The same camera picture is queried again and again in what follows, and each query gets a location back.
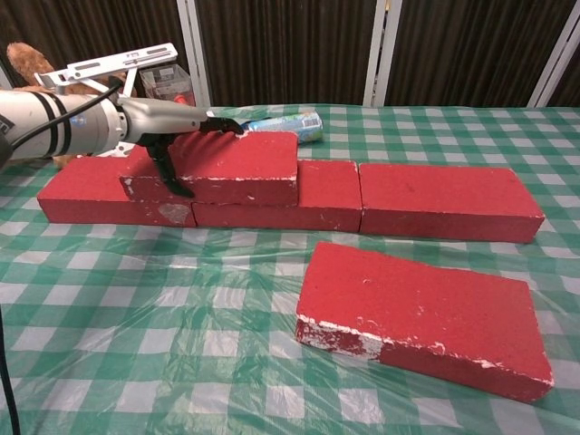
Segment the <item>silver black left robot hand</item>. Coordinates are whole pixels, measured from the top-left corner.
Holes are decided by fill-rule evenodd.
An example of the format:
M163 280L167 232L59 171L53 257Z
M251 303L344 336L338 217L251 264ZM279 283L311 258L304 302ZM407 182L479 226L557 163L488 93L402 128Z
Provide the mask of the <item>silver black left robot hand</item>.
M195 131L244 133L233 119L209 116L203 108L174 101L125 97L119 105L128 122L125 140L143 147L168 190L183 198L193 198L194 193L178 180L169 145L180 134Z

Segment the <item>blue green drink can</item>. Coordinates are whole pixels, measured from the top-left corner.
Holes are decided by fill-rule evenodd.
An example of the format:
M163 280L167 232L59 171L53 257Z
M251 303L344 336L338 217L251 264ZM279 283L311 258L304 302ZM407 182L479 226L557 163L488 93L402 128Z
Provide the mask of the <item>blue green drink can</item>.
M324 135L323 121L316 111L245 121L241 127L245 131L293 132L299 144L320 141Z

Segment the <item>clear plastic box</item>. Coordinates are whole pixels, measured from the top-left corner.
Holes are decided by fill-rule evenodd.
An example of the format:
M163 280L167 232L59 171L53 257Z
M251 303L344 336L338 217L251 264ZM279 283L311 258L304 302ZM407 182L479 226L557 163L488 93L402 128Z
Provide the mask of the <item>clear plastic box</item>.
M175 96L181 94L189 106L196 106L189 74L178 64L140 70L140 78L148 98L174 102Z

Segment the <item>red brick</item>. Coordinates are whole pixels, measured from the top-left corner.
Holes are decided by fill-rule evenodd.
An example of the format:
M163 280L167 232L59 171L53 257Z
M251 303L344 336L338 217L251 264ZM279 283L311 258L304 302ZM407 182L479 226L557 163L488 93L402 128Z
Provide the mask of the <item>red brick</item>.
M360 231L529 243L545 213L512 169L363 163Z
M363 213L358 167L351 160L300 160L295 206L192 206L200 227L322 230L356 233Z
M299 343L532 402L555 384L527 283L321 242Z
M294 206L297 136L292 132L190 133L169 146L180 184L194 203Z
M51 223L195 227L191 205L132 200L121 185L126 158L74 159L38 193Z

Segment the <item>dark brown pleated curtain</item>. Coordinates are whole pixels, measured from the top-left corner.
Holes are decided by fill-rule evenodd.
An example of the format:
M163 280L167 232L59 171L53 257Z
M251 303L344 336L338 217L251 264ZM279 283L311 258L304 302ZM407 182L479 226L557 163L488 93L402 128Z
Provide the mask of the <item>dark brown pleated curtain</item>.
M363 102L376 0L193 0L218 106ZM384 103L525 106L576 0L402 0ZM185 49L177 0L0 0L0 60Z

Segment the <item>white folding laptop stand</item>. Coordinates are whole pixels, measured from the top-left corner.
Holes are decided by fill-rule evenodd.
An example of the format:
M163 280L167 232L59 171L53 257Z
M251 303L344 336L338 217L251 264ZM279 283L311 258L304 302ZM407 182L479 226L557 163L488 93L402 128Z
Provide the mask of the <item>white folding laptop stand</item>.
M96 91L96 96L109 90L109 99L119 105L119 99L131 97L137 71L177 58L177 50L172 43L153 45L117 53L91 60L70 63L66 68L54 72L37 72L34 78L43 87L63 94L67 87L82 84Z

